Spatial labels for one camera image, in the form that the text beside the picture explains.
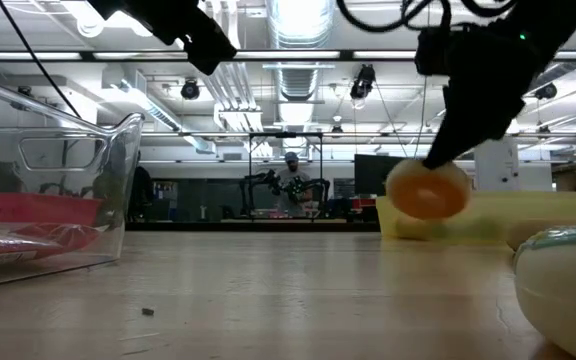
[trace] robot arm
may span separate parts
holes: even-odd
[[[322,199],[319,201],[319,209],[323,210],[326,208],[326,203],[328,202],[328,192],[330,190],[330,181],[326,179],[312,179],[307,181],[302,181],[299,178],[295,178],[282,190],[288,194],[290,201],[294,203],[299,203],[299,195],[307,191],[312,191],[314,188],[322,188]]]
[[[259,173],[255,175],[246,175],[239,181],[239,191],[241,191],[241,212],[244,215],[250,216],[250,212],[255,209],[255,200],[253,190],[258,185],[268,185],[273,195],[279,195],[281,189],[279,187],[279,176],[276,175],[274,170],[268,170],[267,173]],[[248,199],[246,199],[246,184],[248,184]]]
[[[88,0],[104,19],[123,11],[139,21],[164,44],[184,43],[188,61],[206,75],[237,50],[219,25],[201,11],[199,0]]]
[[[412,0],[405,0],[401,19],[386,26],[364,24],[348,12],[345,0],[337,0],[337,4],[349,22],[365,31],[379,33],[400,26],[420,30],[417,72],[450,78],[443,91],[445,117],[424,160],[427,168],[434,169],[488,139],[504,136],[524,107],[521,98],[535,76],[575,32],[576,0],[510,0],[499,9],[462,0],[481,17],[496,17],[510,10],[505,18],[487,26],[450,25],[450,3],[441,0],[444,16],[439,26],[409,25],[431,1],[422,0],[408,11]],[[494,88],[482,91],[484,82]]]
[[[219,62],[234,58],[236,49],[215,21],[198,9],[198,1],[89,0],[106,19],[122,10],[165,44],[180,39],[189,61],[210,75]],[[444,87],[445,117],[424,161],[434,169],[488,139],[504,136],[523,108],[521,97],[534,77],[575,32],[576,0],[509,0],[497,9],[462,0],[480,17],[497,17],[508,11],[505,18],[487,26],[451,25],[450,1],[439,0],[444,9],[441,24],[426,28],[410,21],[433,0],[420,0],[415,7],[413,1],[404,0],[401,19],[385,26],[359,21],[350,14],[345,0],[337,0],[337,5],[351,24],[365,31],[382,33],[401,26],[420,30],[417,71],[450,77]],[[481,91],[483,81],[495,88]]]

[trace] plastic container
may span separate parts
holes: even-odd
[[[0,282],[119,258],[143,118],[100,128],[0,87]]]

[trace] wooden table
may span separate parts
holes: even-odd
[[[125,245],[117,264],[0,286],[0,359],[570,359],[521,314],[505,245],[349,233]]]

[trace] black monitor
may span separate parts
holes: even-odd
[[[405,158],[355,154],[355,194],[385,195],[390,170]]]

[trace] yellow container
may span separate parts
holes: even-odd
[[[576,192],[474,192],[456,216],[440,221],[411,218],[386,197],[377,198],[384,240],[506,241],[508,229],[526,219],[576,219]]]

